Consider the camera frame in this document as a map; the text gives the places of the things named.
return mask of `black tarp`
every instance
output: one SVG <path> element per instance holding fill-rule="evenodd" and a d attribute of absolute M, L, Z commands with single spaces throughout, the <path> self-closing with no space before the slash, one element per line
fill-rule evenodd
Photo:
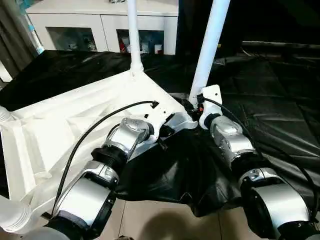
<path fill-rule="evenodd" d="M 215 64 L 208 85 L 219 84 L 223 104 L 259 141 L 296 159 L 320 186 L 320 68 L 301 59 L 230 57 Z M 169 93 L 189 93 L 196 60 L 143 55 L 144 71 Z M 111 52 L 45 51 L 0 91 L 0 105 L 10 111 L 121 73 L 130 56 Z M 196 216 L 241 204 L 236 182 L 221 162 L 208 132 L 183 130 L 130 161 L 117 196 L 188 204 Z M 312 191 L 304 176 L 278 150 L 261 145 L 275 169 L 307 204 Z M 6 196 L 3 160 L 1 194 Z"/>

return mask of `cable connector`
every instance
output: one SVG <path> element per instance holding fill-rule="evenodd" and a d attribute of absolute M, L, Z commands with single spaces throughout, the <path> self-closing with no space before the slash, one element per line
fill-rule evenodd
<path fill-rule="evenodd" d="M 158 106 L 158 105 L 159 105 L 159 102 L 153 101 L 151 107 L 154 109 L 154 108 L 155 108 L 156 106 Z"/>
<path fill-rule="evenodd" d="M 196 96 L 196 100 L 198 101 L 198 104 L 202 104 L 205 101 L 204 95 L 201 93 Z"/>

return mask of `white molded base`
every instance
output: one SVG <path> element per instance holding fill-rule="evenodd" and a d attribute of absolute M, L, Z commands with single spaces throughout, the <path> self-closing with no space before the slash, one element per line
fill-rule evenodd
<path fill-rule="evenodd" d="M 139 144 L 132 158 L 155 145 L 160 126 L 171 114 L 174 116 L 166 124 L 176 132 L 193 129 L 198 123 L 145 73 L 132 77 L 130 71 L 12 112 L 15 120 L 0 123 L 10 199 L 28 204 L 32 210 L 30 219 L 49 211 L 65 163 L 77 139 L 102 116 L 140 101 L 157 101 L 159 105 L 154 109 L 150 104 L 129 108 L 98 126 L 74 156 L 64 184 L 66 186 L 92 159 L 92 150 L 102 145 L 110 129 L 123 117 L 143 118 L 148 114 L 148 118 L 144 119 L 155 128 L 155 135 L 148 142 Z M 10 231 L 25 232 L 22 225 Z"/>

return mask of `white cabinet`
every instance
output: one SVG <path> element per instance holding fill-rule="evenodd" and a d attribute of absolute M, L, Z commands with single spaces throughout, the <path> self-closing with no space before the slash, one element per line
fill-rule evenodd
<path fill-rule="evenodd" d="M 122 52 L 120 47 L 125 47 L 129 41 L 129 23 L 126 15 L 102 15 L 102 23 L 106 42 L 111 52 Z M 172 16 L 138 16 L 138 30 L 141 52 L 157 53 L 159 47 L 166 55 L 176 52 L 178 18 Z"/>
<path fill-rule="evenodd" d="M 108 51 L 100 15 L 29 13 L 46 50 Z"/>
<path fill-rule="evenodd" d="M 178 0 L 136 0 L 142 53 L 176 52 Z M 27 9 L 46 50 L 130 52 L 127 3 L 43 0 Z"/>

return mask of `white support strut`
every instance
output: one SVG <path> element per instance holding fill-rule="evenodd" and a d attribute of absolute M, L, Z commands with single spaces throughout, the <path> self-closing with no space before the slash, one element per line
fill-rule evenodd
<path fill-rule="evenodd" d="M 197 107 L 197 95 L 207 86 L 208 77 L 216 55 L 220 35 L 225 23 L 230 0 L 213 0 L 208 24 L 196 66 L 189 102 Z"/>
<path fill-rule="evenodd" d="M 137 3 L 136 0 L 127 0 L 128 2 L 128 21 L 129 21 L 129 39 L 131 49 L 131 72 L 142 72 L 144 67 L 140 57 L 140 44 L 138 32 Z"/>

